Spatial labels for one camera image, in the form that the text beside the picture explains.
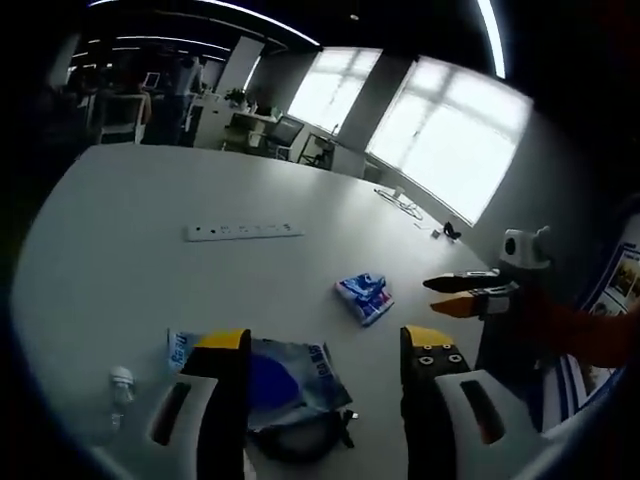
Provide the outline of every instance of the table surface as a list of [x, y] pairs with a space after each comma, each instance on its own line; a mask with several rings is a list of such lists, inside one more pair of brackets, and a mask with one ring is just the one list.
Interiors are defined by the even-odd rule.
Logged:
[[[167, 372], [167, 327], [248, 327], [255, 337], [322, 342], [360, 419], [354, 450], [311, 467], [249, 453], [259, 478], [406, 478], [399, 329], [452, 335], [473, 365], [482, 323], [432, 312], [422, 280], [485, 268], [463, 244], [433, 239], [354, 178], [239, 153], [102, 145], [44, 204], [12, 290], [15, 328], [54, 411], [81, 442], [107, 425], [108, 371], [138, 388]], [[186, 243], [205, 222], [290, 222], [302, 237]], [[437, 226], [426, 217], [423, 225]], [[362, 272], [387, 277], [396, 304], [368, 329], [333, 292]]]

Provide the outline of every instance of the wall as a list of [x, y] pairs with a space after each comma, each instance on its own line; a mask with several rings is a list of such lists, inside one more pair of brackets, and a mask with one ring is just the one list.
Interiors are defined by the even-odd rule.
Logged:
[[253, 74], [249, 90], [258, 93], [258, 103], [263, 99], [263, 102], [286, 112], [315, 58], [316, 53], [280, 53], [263, 57]]
[[381, 183], [402, 186], [439, 222], [452, 221], [463, 233], [464, 243], [488, 265], [497, 265], [506, 229], [535, 231], [551, 226], [556, 275], [547, 283], [558, 299], [569, 300], [577, 293], [597, 260], [598, 232], [609, 206], [596, 192], [587, 158], [536, 112], [502, 183], [473, 228], [406, 177], [384, 164], [381, 168]]
[[341, 144], [365, 151], [412, 63], [412, 58], [380, 55], [338, 132]]
[[223, 63], [208, 60], [202, 69], [202, 81], [215, 90], [223, 68]]
[[80, 34], [69, 35], [60, 46], [60, 51], [47, 75], [47, 83], [52, 87], [61, 87], [67, 83], [67, 70], [71, 65], [71, 57], [76, 51]]
[[222, 72], [215, 93], [224, 95], [232, 88], [242, 88], [262, 52], [264, 43], [240, 37]]

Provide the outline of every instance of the window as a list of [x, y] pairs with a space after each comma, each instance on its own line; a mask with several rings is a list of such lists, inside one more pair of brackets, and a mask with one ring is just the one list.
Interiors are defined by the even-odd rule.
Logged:
[[473, 225], [509, 168], [530, 111], [527, 97], [498, 82], [422, 58], [367, 152]]
[[379, 50], [325, 49], [311, 65], [288, 113], [338, 133], [379, 56]]

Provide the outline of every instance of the ceiling light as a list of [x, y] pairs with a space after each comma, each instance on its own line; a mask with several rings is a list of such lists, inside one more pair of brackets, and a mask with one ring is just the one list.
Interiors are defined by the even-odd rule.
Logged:
[[128, 37], [116, 37], [116, 40], [171, 40], [174, 42], [186, 42], [186, 43], [193, 43], [195, 45], [203, 45], [205, 47], [213, 47], [213, 48], [219, 48], [220, 50], [224, 50], [226, 52], [229, 52], [230, 50], [228, 48], [225, 47], [219, 47], [218, 45], [212, 45], [210, 43], [204, 43], [204, 42], [196, 42], [195, 40], [186, 40], [184, 38], [172, 38], [172, 37], [156, 37], [156, 36], [147, 36], [147, 35], [134, 35], [134, 36], [128, 36]]
[[220, 57], [212, 57], [211, 55], [202, 55], [205, 58], [210, 58], [211, 60], [220, 60], [221, 62], [224, 62], [224, 58], [220, 58]]
[[115, 2], [116, 0], [98, 0], [97, 2], [90, 3], [87, 5], [88, 7], [95, 7], [96, 5], [100, 5], [102, 3]]
[[274, 20], [273, 18], [269, 18], [266, 15], [262, 15], [260, 13], [257, 13], [257, 12], [254, 12], [252, 10], [249, 10], [247, 8], [239, 7], [238, 5], [233, 5], [231, 3], [219, 2], [218, 0], [197, 0], [197, 1], [205, 2], [205, 3], [211, 3], [212, 5], [218, 5], [219, 7], [230, 8], [232, 10], [237, 10], [238, 12], [246, 13], [247, 15], [251, 15], [251, 16], [259, 18], [261, 20], [265, 20], [265, 21], [267, 21], [269, 23], [273, 23], [274, 25], [277, 25], [277, 26], [279, 26], [281, 28], [284, 28], [285, 30], [287, 30], [287, 31], [289, 31], [291, 33], [295, 33], [299, 37], [304, 38], [305, 40], [307, 40], [308, 42], [311, 42], [312, 44], [314, 44], [317, 47], [320, 46], [320, 44], [318, 42], [316, 42], [314, 39], [307, 37], [306, 35], [300, 33], [296, 29], [291, 28], [289, 25], [285, 25], [284, 23], [280, 23], [277, 20]]
[[493, 8], [491, 8], [490, 0], [477, 0], [480, 7], [480, 13], [484, 19], [484, 25], [489, 35], [489, 44], [491, 45], [491, 53], [493, 54], [493, 65], [496, 71], [496, 76], [500, 78], [505, 77], [504, 70], [504, 56], [502, 53], [502, 42], [500, 42], [500, 32], [498, 32], [498, 24], [496, 23], [496, 17], [493, 14]]

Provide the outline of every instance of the potted plant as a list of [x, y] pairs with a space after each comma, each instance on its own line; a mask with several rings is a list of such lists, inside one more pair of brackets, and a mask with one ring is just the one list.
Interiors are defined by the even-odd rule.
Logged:
[[227, 92], [224, 99], [229, 102], [231, 108], [246, 108], [247, 94], [240, 88], [233, 88]]

